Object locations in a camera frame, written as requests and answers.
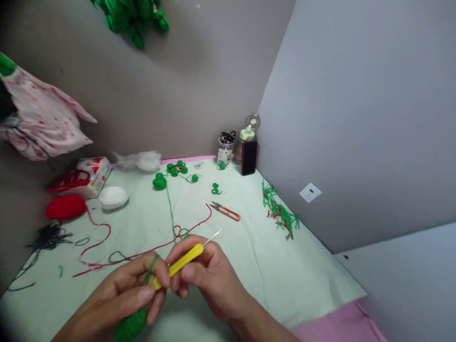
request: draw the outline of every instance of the pink floral fabric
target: pink floral fabric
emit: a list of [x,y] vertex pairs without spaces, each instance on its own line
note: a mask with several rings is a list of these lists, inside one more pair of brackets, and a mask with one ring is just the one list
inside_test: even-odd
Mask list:
[[93,142],[79,130],[78,118],[96,120],[63,91],[20,67],[2,80],[18,109],[19,124],[1,135],[23,156],[41,161]]

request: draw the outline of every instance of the left hand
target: left hand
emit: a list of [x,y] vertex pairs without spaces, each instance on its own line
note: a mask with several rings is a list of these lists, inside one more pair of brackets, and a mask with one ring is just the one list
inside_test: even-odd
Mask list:
[[[149,284],[144,279],[157,254],[150,252],[109,274],[73,314],[52,340],[53,342],[95,341],[121,319],[146,307],[147,325],[154,324],[171,286],[168,266],[158,258],[152,267]],[[162,288],[155,291],[155,275]]]

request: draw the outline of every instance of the smartphone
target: smartphone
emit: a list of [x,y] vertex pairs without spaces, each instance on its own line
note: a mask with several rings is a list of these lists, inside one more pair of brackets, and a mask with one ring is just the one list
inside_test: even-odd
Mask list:
[[243,176],[255,173],[255,168],[257,167],[257,148],[258,142],[242,143],[241,174]]

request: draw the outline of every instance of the red yarn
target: red yarn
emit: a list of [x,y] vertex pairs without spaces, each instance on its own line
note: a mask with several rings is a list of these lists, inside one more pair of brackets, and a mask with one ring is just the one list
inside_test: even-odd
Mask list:
[[[209,214],[208,218],[205,219],[204,221],[201,221],[200,223],[196,224],[196,225],[193,226],[192,228],[190,228],[189,231],[187,232],[187,234],[190,233],[194,228],[196,228],[197,226],[199,226],[201,223],[204,223],[204,222],[206,222],[208,219],[210,219],[210,217],[212,216],[212,209],[211,209],[210,206],[208,206],[207,204],[206,204],[206,207],[208,207],[209,210],[210,210],[210,214]],[[92,217],[90,216],[90,212],[89,212],[88,209],[87,209],[87,212],[89,213],[90,221],[92,221]],[[103,226],[103,225],[109,227],[109,233],[108,233],[108,235],[106,236],[106,238],[105,238],[103,241],[101,241],[100,243],[98,243],[98,244],[96,244],[96,245],[93,245],[93,246],[91,246],[91,247],[89,247],[89,248],[86,248],[86,249],[81,253],[81,256],[80,256],[80,257],[82,257],[82,255],[83,255],[87,250],[89,250],[89,249],[91,249],[91,248],[93,248],[93,247],[96,247],[96,246],[102,244],[103,242],[105,242],[106,239],[109,237],[109,235],[111,234],[111,226],[110,226],[109,224],[107,224],[107,223],[103,223],[103,224],[101,224],[100,226]],[[176,228],[176,227],[179,227],[179,228],[180,228],[179,225],[176,225],[176,226],[173,227],[173,234],[175,235],[175,238],[174,238],[172,241],[170,241],[170,242],[168,242],[168,243],[165,243],[164,245],[157,246],[157,247],[154,247],[154,248],[152,248],[152,249],[149,249],[149,250],[147,250],[147,251],[145,251],[145,252],[138,253],[138,254],[135,254],[135,255],[132,255],[132,256],[128,256],[127,259],[131,259],[131,258],[134,258],[134,257],[136,257],[136,256],[138,257],[138,256],[140,256],[140,255],[143,255],[143,254],[152,252],[153,250],[156,250],[156,249],[161,248],[161,247],[165,247],[165,246],[167,246],[167,245],[173,243],[174,241],[176,241],[177,238],[180,237],[179,234],[176,235],[176,233],[174,232],[174,228]],[[86,270],[86,271],[84,271],[84,272],[78,273],[78,274],[74,275],[73,278],[76,278],[77,276],[82,276],[82,275],[84,275],[84,274],[86,274],[86,273],[92,272],[93,270],[97,270],[97,269],[103,268],[104,266],[116,265],[116,264],[121,263],[121,262],[123,262],[123,261],[124,261],[124,260],[119,260],[119,261],[115,261],[115,262],[112,262],[112,263],[109,263],[109,264],[88,264],[88,263],[85,263],[85,262],[83,261],[83,263],[84,263],[85,265],[88,265],[88,266],[97,266],[97,267],[90,268],[90,269],[88,269],[88,270]]]
[[108,224],[108,223],[102,223],[100,225],[96,224],[93,220],[92,220],[92,215],[90,215],[90,210],[89,208],[87,207],[87,205],[84,203],[85,205],[85,208],[87,210],[87,214],[89,214],[89,219],[90,219],[90,222],[92,222],[94,224],[94,226],[107,226],[109,228],[109,232],[108,232],[108,235],[105,237],[105,239],[103,241],[100,241],[98,242],[96,245],[93,245],[93,246],[90,246],[90,247],[87,247],[86,249],[84,249],[81,253],[81,255],[79,256],[79,260],[81,260],[81,262],[84,264],[84,265],[88,265],[88,266],[97,266],[97,264],[90,264],[90,263],[87,263],[85,261],[82,260],[82,256],[84,255],[85,252],[87,252],[89,249],[91,248],[94,248],[94,247],[97,247],[99,245],[101,245],[103,242],[105,242],[108,237],[111,235],[111,226]]
[[66,195],[56,198],[46,208],[46,216],[53,220],[74,219],[84,213],[86,202],[81,196]]

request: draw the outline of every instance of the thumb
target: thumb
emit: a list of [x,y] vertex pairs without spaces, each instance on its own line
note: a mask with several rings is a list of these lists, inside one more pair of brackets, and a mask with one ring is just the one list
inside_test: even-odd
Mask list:
[[95,321],[101,325],[100,329],[110,327],[138,312],[152,300],[154,294],[153,286],[139,286],[126,291],[96,310]]
[[213,283],[213,275],[200,263],[188,263],[182,269],[181,277],[190,285],[209,291]]

